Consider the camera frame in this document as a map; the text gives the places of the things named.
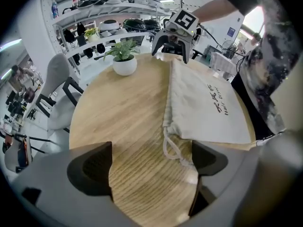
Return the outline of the cream drawstring cloth bag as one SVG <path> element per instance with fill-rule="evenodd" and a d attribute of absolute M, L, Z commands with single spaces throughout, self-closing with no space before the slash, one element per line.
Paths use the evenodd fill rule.
<path fill-rule="evenodd" d="M 163 153 L 192 167 L 170 138 L 227 144 L 250 144 L 253 134 L 230 82 L 217 73 L 203 73 L 178 59 L 170 62 L 163 118 Z"/>

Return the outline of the grey chair with black frame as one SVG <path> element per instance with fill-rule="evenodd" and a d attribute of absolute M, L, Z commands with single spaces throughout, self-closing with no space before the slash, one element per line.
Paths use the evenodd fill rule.
<path fill-rule="evenodd" d="M 48 130 L 70 132 L 72 116 L 83 92 L 66 56 L 55 55 L 48 63 L 46 81 L 36 100 L 36 106 L 48 118 Z"/>

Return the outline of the person's right forearm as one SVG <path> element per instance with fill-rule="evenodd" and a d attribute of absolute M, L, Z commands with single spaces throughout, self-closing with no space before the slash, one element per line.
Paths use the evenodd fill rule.
<path fill-rule="evenodd" d="M 237 8 L 228 0 L 212 0 L 193 11 L 192 14 L 198 18 L 199 23 L 204 23 L 223 18 L 235 11 Z"/>

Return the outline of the white metal shelving rack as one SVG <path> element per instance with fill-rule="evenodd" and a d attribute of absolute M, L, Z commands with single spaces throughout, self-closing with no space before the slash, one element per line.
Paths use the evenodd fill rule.
<path fill-rule="evenodd" d="M 184 0 L 153 0 L 163 5 L 150 6 L 139 3 L 120 2 L 103 5 L 88 5 L 84 8 L 71 10 L 72 0 L 41 0 L 41 9 L 45 26 L 51 43 L 56 53 L 71 53 L 73 47 L 65 40 L 64 30 L 90 20 L 95 23 L 97 18 L 119 15 L 148 15 L 156 18 L 169 16 L 178 8 L 194 8 L 195 5 L 187 4 Z"/>

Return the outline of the person's black patterned t-shirt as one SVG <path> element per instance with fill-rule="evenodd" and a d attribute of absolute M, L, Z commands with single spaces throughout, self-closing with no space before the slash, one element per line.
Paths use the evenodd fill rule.
<path fill-rule="evenodd" d="M 246 54 L 231 82 L 244 102 L 256 139 L 270 137 L 285 129 L 270 96 L 288 77 L 303 55 L 303 31 L 296 10 L 301 0 L 228 0 L 241 14 L 256 6 L 264 14 L 265 33 Z"/>

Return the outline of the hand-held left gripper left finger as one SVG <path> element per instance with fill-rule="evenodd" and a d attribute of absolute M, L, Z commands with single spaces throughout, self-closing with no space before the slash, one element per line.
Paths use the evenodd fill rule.
<path fill-rule="evenodd" d="M 45 213 L 109 213 L 111 142 L 34 160 L 13 182 L 14 191 Z"/>

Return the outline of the group of round cooking appliances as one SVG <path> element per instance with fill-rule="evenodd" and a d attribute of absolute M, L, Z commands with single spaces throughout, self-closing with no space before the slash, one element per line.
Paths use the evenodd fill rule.
<path fill-rule="evenodd" d="M 111 14 L 115 16 L 165 15 L 165 9 L 156 0 L 79 0 L 79 6 L 69 10 L 69 12 L 64 10 L 62 15 L 55 19 L 55 24 L 64 28 L 64 34 L 67 34 L 73 19 L 78 36 L 85 34 L 87 28 L 82 23 L 90 19 L 108 17 Z M 99 30 L 99 39 L 104 39 L 127 33 L 158 32 L 160 25 L 154 19 L 128 17 L 122 22 L 122 27 L 118 19 L 113 18 L 101 21 L 94 28 Z"/>

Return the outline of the yellow flowers in white pot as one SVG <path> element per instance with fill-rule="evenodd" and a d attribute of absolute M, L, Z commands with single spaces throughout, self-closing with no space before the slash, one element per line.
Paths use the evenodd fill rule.
<path fill-rule="evenodd" d="M 86 30 L 84 35 L 87 38 L 88 42 L 91 43 L 93 41 L 97 41 L 100 38 L 98 33 L 98 28 L 91 28 Z"/>

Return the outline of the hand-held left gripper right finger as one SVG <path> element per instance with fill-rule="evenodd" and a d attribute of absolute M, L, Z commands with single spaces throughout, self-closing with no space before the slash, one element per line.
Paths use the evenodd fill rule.
<path fill-rule="evenodd" d="M 218 199 L 258 150 L 225 148 L 214 143 L 192 141 L 192 161 L 198 181 L 189 216 L 194 216 Z"/>

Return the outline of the grey chair with dark cushion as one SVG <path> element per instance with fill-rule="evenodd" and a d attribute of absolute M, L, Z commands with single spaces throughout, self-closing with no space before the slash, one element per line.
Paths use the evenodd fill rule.
<path fill-rule="evenodd" d="M 13 136 L 12 143 L 4 147 L 5 167 L 16 174 L 33 162 L 32 150 L 45 154 L 44 151 L 31 145 L 31 140 L 48 142 L 49 140 L 30 137 L 27 135 L 16 134 Z"/>

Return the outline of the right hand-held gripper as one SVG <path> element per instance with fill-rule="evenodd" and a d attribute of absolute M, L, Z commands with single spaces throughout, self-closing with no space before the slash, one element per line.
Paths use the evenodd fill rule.
<path fill-rule="evenodd" d="M 196 32 L 198 18 L 184 9 L 179 9 L 170 19 L 164 22 L 164 28 L 155 36 L 152 43 L 151 54 L 154 56 L 157 51 L 169 42 L 169 37 L 174 36 L 179 40 L 182 49 L 183 62 L 189 62 L 192 39 Z"/>

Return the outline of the checked cloth covered table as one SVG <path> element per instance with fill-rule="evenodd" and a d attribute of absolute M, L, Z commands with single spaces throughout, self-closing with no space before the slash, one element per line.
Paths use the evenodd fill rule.
<path fill-rule="evenodd" d="M 211 53 L 210 68 L 218 71 L 225 80 L 234 78 L 237 75 L 236 65 L 218 52 Z"/>

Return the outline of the green plant in white pot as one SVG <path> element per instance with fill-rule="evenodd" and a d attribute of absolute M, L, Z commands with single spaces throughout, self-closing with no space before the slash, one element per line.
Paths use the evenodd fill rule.
<path fill-rule="evenodd" d="M 137 68 L 137 60 L 134 53 L 139 53 L 136 48 L 136 41 L 133 39 L 122 40 L 116 43 L 104 55 L 104 60 L 108 55 L 113 56 L 113 70 L 120 76 L 130 76 Z"/>

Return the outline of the round wooden table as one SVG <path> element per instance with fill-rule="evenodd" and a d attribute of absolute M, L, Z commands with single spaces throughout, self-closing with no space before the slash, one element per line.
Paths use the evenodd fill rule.
<path fill-rule="evenodd" d="M 173 227 L 188 219 L 197 185 L 194 168 L 168 147 L 162 122 L 173 54 L 137 55 L 130 76 L 112 67 L 86 87 L 75 108 L 69 147 L 111 141 L 109 184 L 116 206 L 143 227 Z"/>

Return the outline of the dark rice cooker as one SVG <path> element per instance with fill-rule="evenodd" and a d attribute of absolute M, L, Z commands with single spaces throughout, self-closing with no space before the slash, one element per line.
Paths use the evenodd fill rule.
<path fill-rule="evenodd" d="M 27 103 L 31 103 L 35 98 L 35 91 L 32 88 L 28 88 L 24 95 L 23 95 L 23 99 L 27 102 Z"/>

